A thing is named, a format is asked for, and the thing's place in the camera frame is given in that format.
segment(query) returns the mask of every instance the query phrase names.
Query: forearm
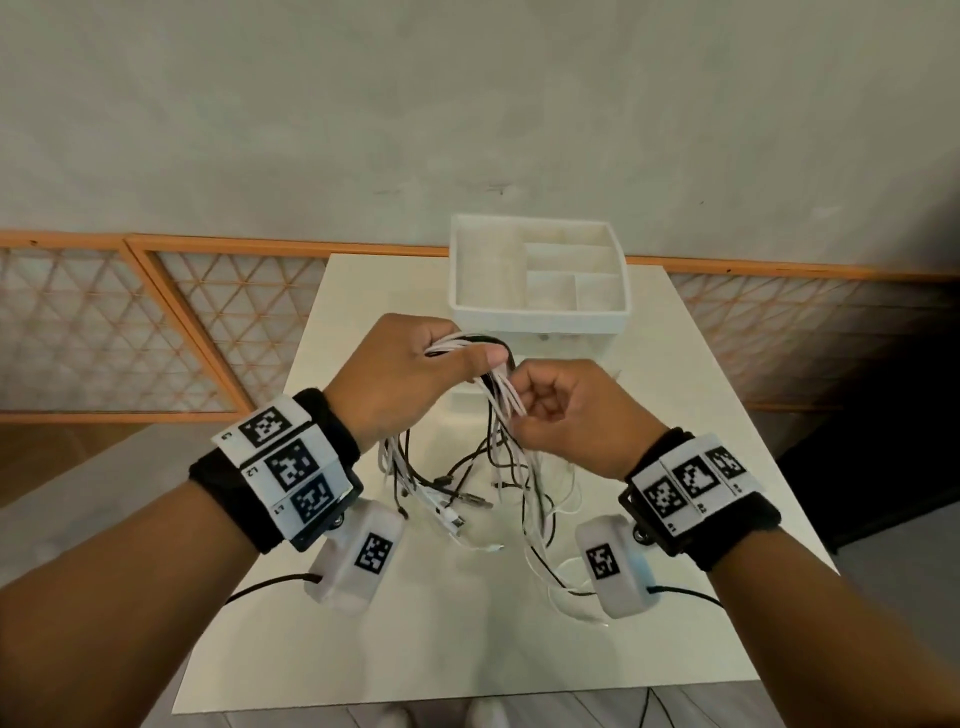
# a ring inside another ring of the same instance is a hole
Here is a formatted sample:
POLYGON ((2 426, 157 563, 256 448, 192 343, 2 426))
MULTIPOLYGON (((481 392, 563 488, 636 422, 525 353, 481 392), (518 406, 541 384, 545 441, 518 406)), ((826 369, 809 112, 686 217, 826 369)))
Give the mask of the forearm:
POLYGON ((139 725, 256 557, 187 482, 11 583, 0 725, 139 725))
POLYGON ((952 670, 783 531, 709 578, 788 725, 960 725, 952 670))

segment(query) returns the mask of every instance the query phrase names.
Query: orange metal frame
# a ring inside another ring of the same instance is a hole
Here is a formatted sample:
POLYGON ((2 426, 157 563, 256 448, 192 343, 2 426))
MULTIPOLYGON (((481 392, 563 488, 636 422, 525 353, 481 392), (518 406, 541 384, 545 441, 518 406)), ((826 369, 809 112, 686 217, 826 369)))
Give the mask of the orange metal frame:
MULTIPOLYGON (((232 255, 295 255, 322 257, 331 255, 413 255, 446 257, 446 247, 381 245, 376 243, 329 243, 298 240, 261 240, 247 238, 192 237, 122 233, 72 233, 42 231, 0 231, 0 247, 36 247, 42 249, 83 248, 116 250, 166 314, 169 323, 196 354, 204 372, 229 397, 234 412, 0 412, 0 423, 160 423, 230 422, 237 415, 253 410, 253 403, 233 370, 207 335, 196 314, 183 298, 157 253, 208 253, 232 255)), ((632 265, 659 265, 668 273, 712 274, 728 276, 766 276, 775 278, 830 278, 883 280, 893 282, 943 283, 960 281, 960 271, 895 271, 851 265, 819 265, 753 260, 660 257, 628 255, 632 265)), ((770 412, 829 411, 833 406, 745 402, 748 409, 770 412)))

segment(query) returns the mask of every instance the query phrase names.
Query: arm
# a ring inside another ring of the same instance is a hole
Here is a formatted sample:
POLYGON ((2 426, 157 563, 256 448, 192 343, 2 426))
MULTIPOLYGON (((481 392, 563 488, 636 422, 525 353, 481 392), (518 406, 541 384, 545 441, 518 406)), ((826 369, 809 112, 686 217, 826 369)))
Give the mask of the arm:
MULTIPOLYGON (((506 360, 477 345, 428 359, 449 321, 380 319, 326 388, 361 451, 506 360)), ((0 725, 137 726, 257 551, 186 482, 0 590, 0 725)))
MULTIPOLYGON (((513 383, 518 441, 605 477, 666 431, 590 361, 527 360, 513 383)), ((748 535, 709 579, 788 725, 960 725, 956 673, 783 531, 748 535)))

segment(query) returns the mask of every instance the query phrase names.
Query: gray tile floor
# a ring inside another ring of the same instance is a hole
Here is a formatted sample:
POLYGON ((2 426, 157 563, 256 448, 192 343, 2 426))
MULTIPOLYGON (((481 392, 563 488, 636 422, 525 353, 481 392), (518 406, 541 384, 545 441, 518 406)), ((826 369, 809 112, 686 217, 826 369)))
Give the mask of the gray tile floor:
MULTIPOLYGON (((776 452, 803 436, 809 421, 762 416, 757 426, 776 452)), ((0 584, 55 558, 178 485, 218 429, 217 425, 154 425, 0 510, 0 584)), ((924 638, 945 645, 950 656, 957 657, 960 639, 949 615, 960 608, 960 537, 950 523, 956 523, 960 510, 947 510, 931 514, 919 526, 906 524, 850 546, 840 554, 839 563, 867 593, 900 611, 919 626, 924 638)), ((357 705, 171 716, 179 683, 180 675, 158 700, 145 727, 373 728, 382 710, 377 705, 357 705)), ((759 683, 675 686, 658 688, 657 693, 677 728, 782 725, 759 683)), ((644 697, 645 689, 636 688, 519 695, 506 702, 515 726, 635 728, 644 697)), ((462 724, 466 702, 431 701, 411 707, 419 725, 442 728, 462 724)), ((669 725, 656 701, 651 702, 646 725, 669 725)))

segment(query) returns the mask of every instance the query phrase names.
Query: mounting screw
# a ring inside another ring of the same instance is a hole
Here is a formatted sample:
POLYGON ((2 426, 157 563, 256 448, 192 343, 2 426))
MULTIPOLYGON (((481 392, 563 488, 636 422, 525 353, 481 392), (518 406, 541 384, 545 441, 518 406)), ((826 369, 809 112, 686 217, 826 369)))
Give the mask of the mounting screw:
POLYGON ((647 536, 638 525, 634 526, 634 541, 636 541, 641 546, 652 546, 655 542, 650 537, 647 536))

